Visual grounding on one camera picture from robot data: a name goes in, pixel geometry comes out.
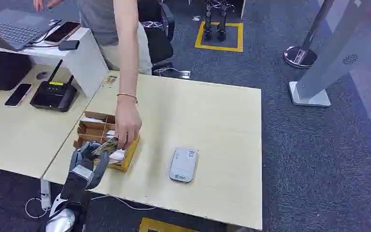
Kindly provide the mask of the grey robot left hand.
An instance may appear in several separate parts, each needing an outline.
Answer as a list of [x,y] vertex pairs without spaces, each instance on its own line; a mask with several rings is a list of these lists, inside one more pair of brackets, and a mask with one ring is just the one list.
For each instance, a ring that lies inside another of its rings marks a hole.
[[69,171],[73,171],[77,166],[82,166],[91,171],[91,174],[84,174],[87,179],[86,189],[94,189],[99,185],[110,161],[110,152],[102,150],[99,155],[94,151],[101,147],[95,141],[86,142],[80,148],[76,148],[72,154]]

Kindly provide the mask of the person's right hand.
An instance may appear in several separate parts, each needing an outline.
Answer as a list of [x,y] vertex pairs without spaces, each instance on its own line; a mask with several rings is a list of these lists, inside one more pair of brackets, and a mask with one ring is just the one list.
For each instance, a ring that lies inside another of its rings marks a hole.
[[118,147],[125,150],[135,140],[142,126],[135,97],[118,95],[115,122],[115,137],[118,139]]

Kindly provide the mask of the person's left hand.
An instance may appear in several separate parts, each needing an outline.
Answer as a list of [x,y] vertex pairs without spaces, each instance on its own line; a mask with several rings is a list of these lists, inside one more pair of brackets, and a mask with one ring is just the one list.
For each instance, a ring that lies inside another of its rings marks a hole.
[[59,5],[63,0],[33,0],[33,6],[37,12],[47,11]]

